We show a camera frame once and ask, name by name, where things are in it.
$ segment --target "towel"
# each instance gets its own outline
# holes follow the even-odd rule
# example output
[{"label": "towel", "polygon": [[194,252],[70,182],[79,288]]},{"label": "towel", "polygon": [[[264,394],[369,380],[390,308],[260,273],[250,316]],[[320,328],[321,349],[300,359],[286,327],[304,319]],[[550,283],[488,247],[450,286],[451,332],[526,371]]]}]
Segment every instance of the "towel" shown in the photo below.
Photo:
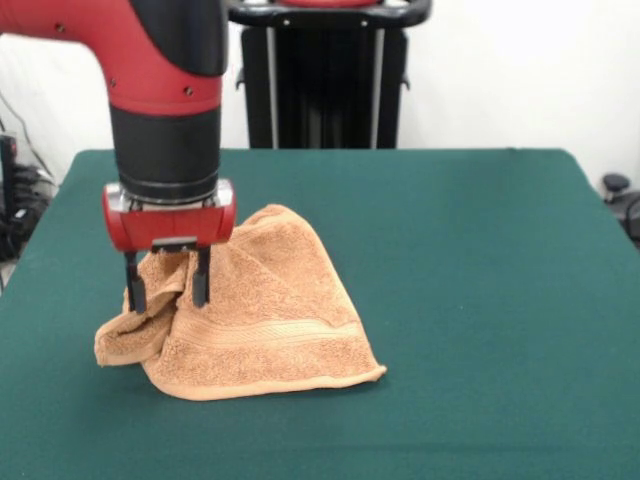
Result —
[{"label": "towel", "polygon": [[378,380],[358,313],[313,228],[270,205],[211,248],[210,303],[191,300],[195,253],[147,255],[147,311],[96,333],[99,365],[141,363],[187,400],[342,388]]}]

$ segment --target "table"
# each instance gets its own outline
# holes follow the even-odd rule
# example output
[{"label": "table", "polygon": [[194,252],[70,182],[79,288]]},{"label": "table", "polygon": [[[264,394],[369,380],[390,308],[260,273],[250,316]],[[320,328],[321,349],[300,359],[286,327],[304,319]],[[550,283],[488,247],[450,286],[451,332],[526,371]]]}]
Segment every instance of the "table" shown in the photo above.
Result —
[{"label": "table", "polygon": [[389,373],[190,403],[96,366],[122,302],[78,156],[0,299],[0,478],[638,479],[640,263],[556,150],[224,151],[317,229]]}]

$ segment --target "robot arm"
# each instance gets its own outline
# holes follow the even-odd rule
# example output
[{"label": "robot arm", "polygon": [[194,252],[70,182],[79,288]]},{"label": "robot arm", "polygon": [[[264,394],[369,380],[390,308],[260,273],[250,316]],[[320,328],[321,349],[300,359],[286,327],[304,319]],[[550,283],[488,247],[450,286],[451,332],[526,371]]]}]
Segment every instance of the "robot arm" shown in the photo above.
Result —
[{"label": "robot arm", "polygon": [[197,250],[201,306],[209,247],[233,229],[233,189],[218,179],[226,29],[221,0],[0,0],[0,32],[81,42],[100,62],[120,179],[103,207],[138,312],[138,251]]}]

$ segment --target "towel hem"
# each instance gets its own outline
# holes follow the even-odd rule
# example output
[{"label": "towel hem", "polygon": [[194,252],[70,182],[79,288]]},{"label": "towel hem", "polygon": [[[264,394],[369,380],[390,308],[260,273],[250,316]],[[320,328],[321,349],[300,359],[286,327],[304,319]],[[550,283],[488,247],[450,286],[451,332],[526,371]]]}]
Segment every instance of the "towel hem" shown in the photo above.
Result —
[{"label": "towel hem", "polygon": [[159,382],[153,378],[152,374],[147,370],[146,365],[143,364],[143,368],[151,383],[153,383],[153,385],[155,385],[155,387],[161,392],[173,397],[196,402],[267,395],[269,393],[300,392],[317,388],[345,388],[359,383],[375,382],[387,372],[387,367],[379,365],[369,372],[350,377],[335,378],[330,376],[320,376],[291,382],[260,381],[247,385],[228,387],[191,387]]}]

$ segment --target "black cylindrical joint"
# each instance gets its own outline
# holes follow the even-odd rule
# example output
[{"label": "black cylindrical joint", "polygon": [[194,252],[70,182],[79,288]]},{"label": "black cylindrical joint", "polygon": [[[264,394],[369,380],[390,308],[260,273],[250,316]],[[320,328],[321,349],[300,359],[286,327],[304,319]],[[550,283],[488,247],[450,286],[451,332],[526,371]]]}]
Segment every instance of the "black cylindrical joint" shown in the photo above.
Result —
[{"label": "black cylindrical joint", "polygon": [[131,196],[179,204],[209,195],[218,180],[220,108],[152,116],[111,106],[120,182]]}]

